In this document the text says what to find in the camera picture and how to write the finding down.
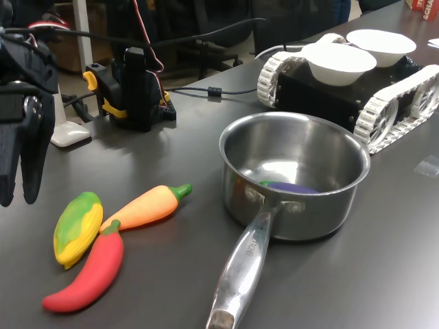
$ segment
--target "white paper bowl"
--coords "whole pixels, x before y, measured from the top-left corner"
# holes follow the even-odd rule
[[[347,41],[371,53],[378,67],[389,67],[416,49],[416,43],[402,34],[378,29],[359,29],[349,33]]]
[[[303,51],[313,76],[331,86],[348,86],[377,65],[367,51],[338,43],[315,43]]]

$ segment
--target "saucepan rim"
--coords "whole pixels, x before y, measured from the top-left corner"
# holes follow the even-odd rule
[[[358,178],[353,181],[352,183],[350,183],[349,185],[346,185],[342,188],[339,188],[337,190],[334,191],[329,191],[329,192],[321,192],[321,193],[314,193],[312,195],[310,194],[305,194],[305,193],[295,193],[295,192],[290,192],[290,191],[282,191],[282,190],[278,190],[277,188],[272,188],[269,186],[264,186],[261,185],[259,182],[252,180],[251,178],[243,175],[239,170],[237,170],[228,160],[226,152],[224,150],[224,145],[226,143],[226,139],[229,137],[229,135],[231,134],[232,131],[236,130],[237,127],[239,127],[240,125],[244,124],[247,121],[250,121],[254,118],[257,117],[290,117],[290,118],[294,118],[294,119],[299,119],[299,120],[313,120],[313,121],[317,121],[320,123],[324,123],[326,125],[329,125],[335,129],[337,129],[338,131],[340,131],[341,133],[344,133],[345,137],[349,138],[356,146],[358,146],[358,148],[361,150],[361,156],[364,159],[364,164],[363,164],[363,170],[361,172],[361,174],[358,176]],[[357,140],[357,138],[348,130],[344,129],[343,127],[336,125],[335,123],[332,123],[330,121],[327,121],[325,119],[321,119],[318,117],[313,117],[311,115],[307,115],[307,114],[298,114],[298,113],[293,113],[293,112],[264,112],[264,113],[257,113],[257,114],[251,114],[248,115],[246,117],[242,117],[234,122],[232,122],[230,125],[228,125],[226,127],[226,129],[224,129],[224,131],[221,133],[221,136],[219,138],[219,150],[221,152],[221,156],[224,160],[224,162],[241,178],[243,178],[246,181],[250,181],[252,183],[254,183],[257,186],[260,186],[263,189],[272,191],[272,192],[276,192],[276,193],[284,193],[286,195],[304,195],[304,196],[315,196],[315,195],[331,195],[331,194],[336,194],[336,193],[341,193],[343,191],[346,191],[350,188],[353,188],[354,186],[358,185],[368,174],[369,170],[370,170],[370,156],[369,156],[369,152],[366,148],[366,146],[359,142]]]

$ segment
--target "red chili pepper toy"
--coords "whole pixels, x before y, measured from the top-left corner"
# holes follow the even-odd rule
[[[122,263],[123,241],[114,219],[97,237],[76,279],[65,289],[43,299],[52,312],[73,312],[93,303],[113,282]]]

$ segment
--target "saucepan handle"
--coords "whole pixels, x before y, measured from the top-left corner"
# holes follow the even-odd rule
[[[235,329],[261,274],[277,208],[264,208],[239,238],[219,279],[206,329]]]

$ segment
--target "red wire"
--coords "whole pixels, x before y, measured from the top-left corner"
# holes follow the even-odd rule
[[[30,37],[30,40],[32,41],[33,46],[38,48],[38,44],[36,43],[36,39],[35,39],[34,35],[32,33],[29,33],[29,37]]]
[[[143,37],[145,38],[146,42],[147,42],[148,44],[150,44],[150,43],[151,43],[151,42],[150,42],[150,38],[148,37],[148,33],[146,32],[145,24],[143,24],[142,16],[140,15],[139,7],[138,7],[138,5],[137,5],[137,0],[132,0],[132,2],[133,2],[133,4],[134,4],[134,9],[136,10],[136,15],[137,15],[137,18],[138,18],[138,20],[139,20],[139,24],[140,24],[140,26],[141,26],[141,28],[142,28]],[[165,90],[163,89],[162,82],[160,81],[160,78],[158,77],[158,74],[157,74],[158,72],[162,72],[163,69],[165,69],[165,66],[164,66],[163,63],[157,58],[156,53],[154,52],[154,50],[153,50],[152,47],[150,47],[150,52],[151,52],[152,57],[154,57],[155,61],[158,62],[158,63],[160,64],[161,68],[160,68],[158,71],[148,71],[148,70],[147,70],[147,72],[152,73],[152,74],[156,77],[156,80],[157,80],[157,82],[158,82],[158,87],[160,88],[160,94],[162,95],[162,99],[163,99],[163,101],[165,102],[166,107],[168,107],[168,105],[167,105],[167,101],[166,101],[166,98],[165,98]]]
[[[53,14],[53,13],[52,13],[52,15],[54,15],[57,19],[59,19],[61,24],[64,24],[64,25],[66,25],[66,27],[70,28],[70,24],[68,24],[64,19],[62,19],[61,16],[59,16],[57,14]]]

